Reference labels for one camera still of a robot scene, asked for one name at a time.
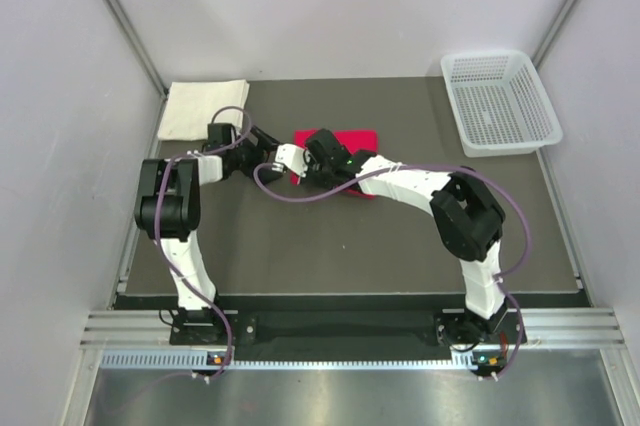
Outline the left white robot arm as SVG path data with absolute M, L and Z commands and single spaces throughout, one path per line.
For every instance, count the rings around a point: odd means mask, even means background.
M 162 255 L 178 292 L 173 325 L 192 324 L 205 342 L 226 333 L 225 316 L 214 310 L 217 289 L 209 278 L 199 247 L 200 187 L 228 179 L 239 171 L 250 178 L 281 142 L 257 126 L 241 133 L 230 123 L 212 123 L 200 149 L 175 161 L 145 159 L 138 182 L 134 219 Z

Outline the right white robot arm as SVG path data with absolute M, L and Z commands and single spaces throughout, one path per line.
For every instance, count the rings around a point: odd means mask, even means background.
M 466 172 L 401 170 L 375 150 L 349 150 L 327 129 L 294 134 L 303 148 L 303 183 L 384 197 L 429 214 L 447 251 L 460 261 L 469 334 L 487 342 L 498 335 L 507 313 L 496 276 L 505 212 L 484 182 Z

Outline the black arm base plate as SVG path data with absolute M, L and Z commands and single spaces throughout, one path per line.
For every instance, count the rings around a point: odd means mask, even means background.
M 514 313 L 496 320 L 453 310 L 240 310 L 227 316 L 230 331 L 213 311 L 172 311 L 170 343 L 224 346 L 239 357 L 346 357 L 418 354 L 458 346 L 513 345 L 521 332 Z

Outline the pink red t shirt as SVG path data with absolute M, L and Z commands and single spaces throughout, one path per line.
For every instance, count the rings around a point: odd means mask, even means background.
M 305 147 L 305 142 L 309 139 L 317 129 L 297 130 L 294 132 L 294 144 L 296 146 Z M 342 130 L 333 132 L 336 139 L 351 153 L 354 154 L 358 150 L 364 149 L 378 152 L 378 135 L 374 130 Z M 310 176 L 300 178 L 290 173 L 290 182 L 294 186 L 310 186 L 326 190 L 327 187 L 321 180 L 316 180 Z

